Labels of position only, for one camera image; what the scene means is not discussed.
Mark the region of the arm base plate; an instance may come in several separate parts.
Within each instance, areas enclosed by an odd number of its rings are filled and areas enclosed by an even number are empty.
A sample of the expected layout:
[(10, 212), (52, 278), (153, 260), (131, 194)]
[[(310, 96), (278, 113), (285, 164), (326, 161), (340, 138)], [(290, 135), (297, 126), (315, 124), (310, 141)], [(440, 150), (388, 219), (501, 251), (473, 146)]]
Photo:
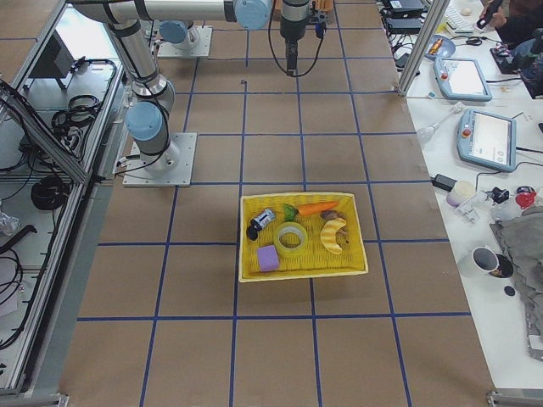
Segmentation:
[(156, 160), (140, 152), (136, 141), (132, 143), (131, 154), (139, 157), (127, 162), (123, 170), (124, 187), (189, 187), (193, 173), (197, 134), (175, 132), (170, 134), (170, 145)]
[(198, 59), (209, 56), (212, 37), (210, 26), (187, 26), (182, 21), (163, 21), (159, 34), (159, 58)]

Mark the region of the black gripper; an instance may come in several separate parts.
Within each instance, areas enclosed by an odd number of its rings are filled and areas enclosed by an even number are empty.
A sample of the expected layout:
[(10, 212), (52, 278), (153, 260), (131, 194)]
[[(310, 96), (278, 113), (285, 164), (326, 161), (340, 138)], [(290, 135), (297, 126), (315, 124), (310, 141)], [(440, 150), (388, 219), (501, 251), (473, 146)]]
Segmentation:
[(305, 35), (305, 28), (310, 20), (308, 0), (282, 1), (280, 17), (280, 34), (285, 41), (287, 57), (286, 75), (296, 74), (296, 54), (298, 41)]

